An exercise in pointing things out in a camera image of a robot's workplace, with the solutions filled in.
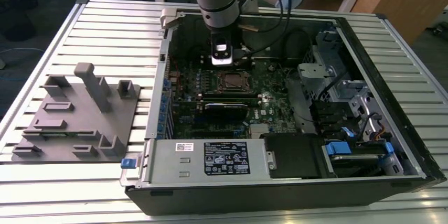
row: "metal slotted table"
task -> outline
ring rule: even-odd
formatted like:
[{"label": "metal slotted table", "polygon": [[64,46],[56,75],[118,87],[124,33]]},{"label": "metal slotted table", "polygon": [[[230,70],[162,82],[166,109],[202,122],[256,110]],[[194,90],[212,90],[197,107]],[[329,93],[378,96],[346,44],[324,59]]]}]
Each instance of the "metal slotted table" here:
[{"label": "metal slotted table", "polygon": [[[120,164],[10,163],[13,146],[46,95],[48,74],[96,65],[108,83],[130,79],[142,87],[128,154],[142,151],[165,7],[196,5],[88,0],[74,5],[24,88],[0,123],[0,223],[446,223],[448,182],[394,195],[366,207],[250,212],[226,215],[145,216],[124,194]],[[261,12],[277,12],[262,8]],[[370,14],[294,11],[346,18],[429,151],[448,176],[448,95],[386,20]],[[70,82],[80,82],[74,76]],[[137,179],[129,170],[128,180]]]}]

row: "cable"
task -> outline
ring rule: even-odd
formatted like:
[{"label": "cable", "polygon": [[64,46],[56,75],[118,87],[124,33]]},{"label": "cable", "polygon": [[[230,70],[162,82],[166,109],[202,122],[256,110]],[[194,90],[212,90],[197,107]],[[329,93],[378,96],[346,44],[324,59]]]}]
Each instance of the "cable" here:
[{"label": "cable", "polygon": [[286,60],[288,58],[288,53],[286,53],[286,44],[290,38],[290,35],[294,33],[304,33],[306,35],[308,41],[309,41],[309,48],[313,47],[313,40],[310,39],[309,34],[306,33],[306,31],[304,29],[301,29],[300,27],[294,27],[292,30],[289,30],[285,34],[285,36],[282,37],[281,41],[280,41],[280,48],[281,48],[281,53],[280,56],[282,57],[282,60]]},{"label": "cable", "polygon": [[377,141],[380,139],[380,136],[382,135],[382,133],[385,132],[385,127],[382,125],[382,123],[377,120],[376,123],[378,124],[378,126],[381,127],[381,129],[377,131],[377,133],[373,135],[373,139],[374,141]]},{"label": "cable", "polygon": [[260,49],[250,51],[245,54],[245,56],[252,56],[253,54],[264,51],[268,47],[270,47],[273,44],[276,44],[276,42],[282,38],[286,30],[288,30],[288,25],[289,25],[289,20],[290,20],[290,9],[292,9],[292,0],[288,0],[288,15],[286,15],[286,24],[285,24],[285,28],[282,33],[280,34],[280,36],[270,42],[268,43],[264,47],[261,47]]},{"label": "cable", "polygon": [[266,33],[266,32],[272,31],[273,29],[276,29],[280,26],[281,21],[282,21],[282,16],[284,16],[284,10],[282,10],[282,1],[278,0],[278,3],[280,3],[280,18],[278,18],[277,24],[273,27],[270,27],[269,29],[266,29],[266,30],[258,30],[257,33]]},{"label": "cable", "polygon": [[346,69],[342,73],[338,74],[338,76],[336,76],[336,78],[330,81],[330,83],[328,84],[328,86],[322,89],[322,91],[320,92],[318,96],[317,96],[317,100],[320,100],[322,98],[322,95],[325,94],[325,92],[334,86],[334,84],[342,79],[344,75],[348,73]]},{"label": "cable", "polygon": [[298,114],[296,114],[296,115],[297,115],[297,117],[300,117],[300,118],[304,119],[305,121],[312,122],[312,123],[317,123],[316,121],[304,118],[301,115],[298,115]]},{"label": "cable", "polygon": [[38,48],[32,48],[32,47],[18,47],[18,48],[10,48],[10,49],[6,49],[6,50],[0,51],[0,54],[2,54],[4,52],[13,51],[13,50],[34,50],[34,51],[38,51],[38,52],[45,52],[44,50],[41,50],[41,49],[38,49]]},{"label": "cable", "polygon": [[362,126],[358,130],[358,133],[357,133],[357,141],[360,141],[362,139],[362,134],[364,134],[364,130],[365,130],[365,127],[366,127],[366,124],[370,120],[370,118],[374,116],[374,115],[378,115],[376,112],[372,112],[370,114],[368,114],[366,118],[365,118],[365,121],[362,122]]}]

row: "warning label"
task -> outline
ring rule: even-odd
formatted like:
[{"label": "warning label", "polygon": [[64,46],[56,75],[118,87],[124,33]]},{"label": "warning label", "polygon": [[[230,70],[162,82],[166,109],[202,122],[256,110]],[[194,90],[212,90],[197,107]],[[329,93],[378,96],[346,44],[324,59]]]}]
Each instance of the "warning label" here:
[{"label": "warning label", "polygon": [[208,176],[250,174],[246,143],[204,143],[204,169]]}]

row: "black cable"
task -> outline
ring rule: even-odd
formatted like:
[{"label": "black cable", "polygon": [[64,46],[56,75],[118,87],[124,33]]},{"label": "black cable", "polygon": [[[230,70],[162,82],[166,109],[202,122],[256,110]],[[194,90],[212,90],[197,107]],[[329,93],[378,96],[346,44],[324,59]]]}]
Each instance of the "black cable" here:
[{"label": "black cable", "polygon": [[289,20],[290,20],[290,9],[292,9],[292,0],[288,0],[288,15],[286,15],[286,24],[285,24],[285,29],[284,31],[281,32],[280,36],[270,42],[268,43],[264,47],[258,48],[257,50],[254,51],[250,51],[245,54],[245,56],[252,56],[253,54],[264,51],[268,47],[270,47],[273,44],[276,44],[276,42],[282,38],[285,32],[286,32],[286,29],[288,29],[288,25],[289,25]]},{"label": "black cable", "polygon": [[313,40],[310,39],[310,36],[306,33],[306,31],[304,29],[301,29],[301,27],[294,27],[293,29],[290,29],[286,32],[285,36],[282,37],[282,39],[280,41],[280,48],[281,48],[280,57],[282,57],[282,60],[286,60],[286,58],[288,58],[286,44],[288,44],[290,35],[293,35],[294,33],[304,33],[306,35],[306,38],[308,38],[309,48],[313,47]]},{"label": "black cable", "polygon": [[334,84],[342,79],[344,75],[346,74],[346,70],[344,72],[341,72],[338,74],[338,76],[336,76],[336,78],[330,81],[330,83],[326,85],[326,87],[324,88],[324,90],[320,92],[318,96],[317,96],[317,100],[320,100],[322,98],[322,95],[325,94],[325,92],[334,86]]},{"label": "black cable", "polygon": [[280,3],[280,18],[278,18],[277,24],[273,27],[270,27],[269,29],[266,29],[266,30],[258,30],[257,31],[258,33],[266,33],[266,32],[272,31],[273,29],[276,29],[280,26],[281,21],[282,21],[282,16],[284,16],[284,10],[282,10],[282,1],[278,0],[278,3]]},{"label": "black cable", "polygon": [[298,114],[296,114],[296,115],[297,115],[297,117],[300,117],[300,118],[304,119],[305,121],[312,122],[312,123],[317,123],[316,121],[304,118],[301,115],[298,115]]},{"label": "black cable", "polygon": [[365,121],[362,123],[362,126],[358,130],[358,133],[357,133],[357,141],[360,141],[362,139],[362,134],[364,134],[364,130],[365,130],[365,127],[366,127],[366,124],[369,123],[369,120],[370,118],[374,116],[374,115],[378,115],[376,112],[372,112],[370,114],[368,114],[366,118],[365,118]]}]

